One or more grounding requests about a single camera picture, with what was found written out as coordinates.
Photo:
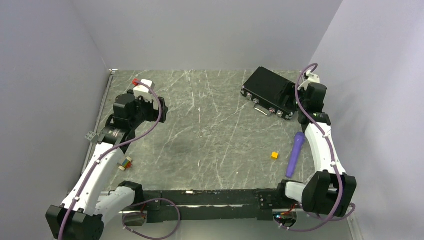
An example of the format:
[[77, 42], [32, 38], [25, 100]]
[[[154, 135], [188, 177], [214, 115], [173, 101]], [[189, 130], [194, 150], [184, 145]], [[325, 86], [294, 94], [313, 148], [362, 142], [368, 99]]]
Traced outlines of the black aluminium poker case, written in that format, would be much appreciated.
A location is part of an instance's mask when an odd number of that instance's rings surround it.
[[276, 115], [291, 120], [295, 112], [286, 111], [278, 104], [278, 93], [286, 83], [294, 82], [260, 66], [241, 86], [240, 95], [253, 102], [253, 108], [267, 117]]

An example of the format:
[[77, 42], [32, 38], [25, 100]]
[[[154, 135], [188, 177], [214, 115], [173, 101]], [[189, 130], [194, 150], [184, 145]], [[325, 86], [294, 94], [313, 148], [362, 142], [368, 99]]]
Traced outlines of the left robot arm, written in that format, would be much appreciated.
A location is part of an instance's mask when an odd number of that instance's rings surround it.
[[123, 181], [105, 199], [99, 197], [113, 169], [125, 158], [143, 122], [155, 125], [166, 121], [165, 99], [145, 100], [131, 90], [116, 97], [111, 114], [100, 132], [97, 145], [79, 181], [59, 206], [51, 205], [46, 220], [56, 240], [99, 240], [105, 226], [128, 207], [144, 203], [141, 184]]

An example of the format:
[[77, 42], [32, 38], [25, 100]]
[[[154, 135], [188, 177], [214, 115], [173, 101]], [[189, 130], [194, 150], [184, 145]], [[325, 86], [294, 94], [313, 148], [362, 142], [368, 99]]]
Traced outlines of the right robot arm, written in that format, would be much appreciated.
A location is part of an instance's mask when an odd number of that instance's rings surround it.
[[306, 212], [346, 216], [357, 187], [356, 178], [346, 173], [332, 140], [331, 120], [323, 112], [327, 87], [310, 83], [300, 87], [298, 122], [311, 148], [315, 173], [308, 183], [282, 180], [276, 193], [276, 203], [282, 208], [300, 203]]

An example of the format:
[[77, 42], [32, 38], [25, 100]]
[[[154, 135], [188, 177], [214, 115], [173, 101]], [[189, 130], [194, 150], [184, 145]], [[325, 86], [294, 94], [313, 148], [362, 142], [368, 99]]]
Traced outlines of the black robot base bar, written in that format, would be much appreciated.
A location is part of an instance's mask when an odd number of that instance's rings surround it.
[[[293, 200], [284, 198], [276, 189], [230, 189], [230, 190], [163, 190], [144, 191], [140, 199], [123, 209], [130, 225], [165, 221], [279, 220], [294, 224], [300, 209]], [[142, 213], [140, 219], [136, 213]]]

